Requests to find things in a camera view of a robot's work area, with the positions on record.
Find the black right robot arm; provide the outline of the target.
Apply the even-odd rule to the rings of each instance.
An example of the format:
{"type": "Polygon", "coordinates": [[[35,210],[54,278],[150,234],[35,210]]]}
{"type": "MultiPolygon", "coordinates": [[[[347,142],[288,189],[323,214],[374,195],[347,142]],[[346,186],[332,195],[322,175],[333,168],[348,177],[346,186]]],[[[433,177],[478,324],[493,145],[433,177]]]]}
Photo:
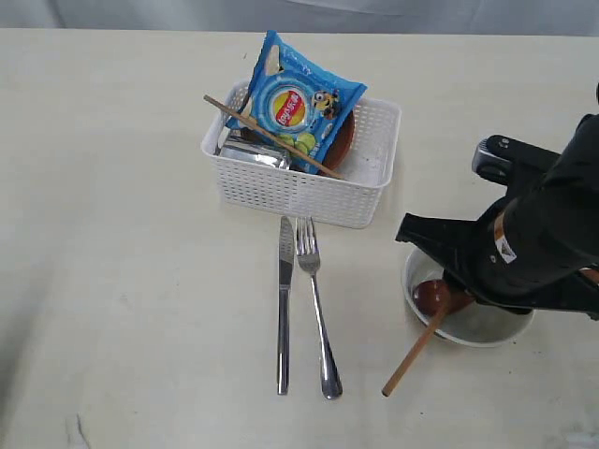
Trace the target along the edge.
{"type": "Polygon", "coordinates": [[[598,117],[584,115],[560,152],[491,135],[472,170],[505,187],[476,220],[402,218],[396,239],[414,244],[444,279],[475,301],[513,313],[598,317],[598,117]]]}

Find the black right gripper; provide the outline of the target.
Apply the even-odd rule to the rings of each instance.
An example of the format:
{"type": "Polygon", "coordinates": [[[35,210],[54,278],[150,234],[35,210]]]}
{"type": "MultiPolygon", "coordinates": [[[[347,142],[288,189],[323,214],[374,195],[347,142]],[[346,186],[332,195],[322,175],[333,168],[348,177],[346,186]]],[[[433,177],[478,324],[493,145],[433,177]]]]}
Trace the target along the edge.
{"type": "Polygon", "coordinates": [[[395,240],[413,243],[442,279],[486,305],[586,314],[598,320],[598,269],[580,269],[580,252],[560,240],[528,198],[476,220],[406,213],[395,240]]]}

